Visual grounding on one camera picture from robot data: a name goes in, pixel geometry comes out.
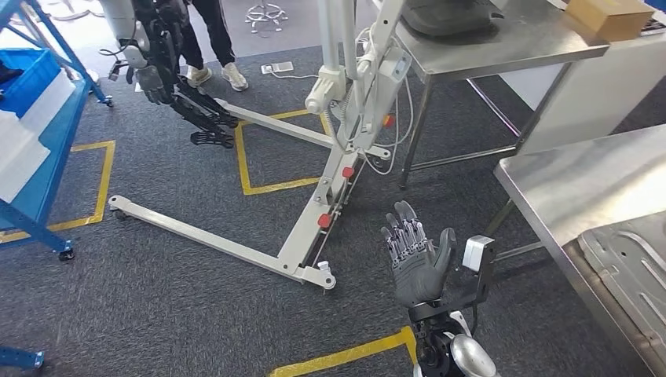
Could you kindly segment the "bystander robot grey hand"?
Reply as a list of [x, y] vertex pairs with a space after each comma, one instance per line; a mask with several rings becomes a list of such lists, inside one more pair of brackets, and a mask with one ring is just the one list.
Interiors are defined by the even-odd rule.
[[137, 81], [148, 100], [154, 104], [169, 104], [171, 96], [164, 88], [158, 69], [154, 65], [137, 68]]

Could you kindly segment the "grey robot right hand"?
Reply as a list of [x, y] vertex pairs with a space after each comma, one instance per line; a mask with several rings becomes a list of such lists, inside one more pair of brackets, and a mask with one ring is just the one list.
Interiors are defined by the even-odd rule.
[[393, 207], [395, 211], [386, 214], [388, 226], [380, 232], [390, 254], [397, 300], [406, 308], [438, 300], [457, 256], [455, 230], [443, 229], [434, 245], [407, 201]]

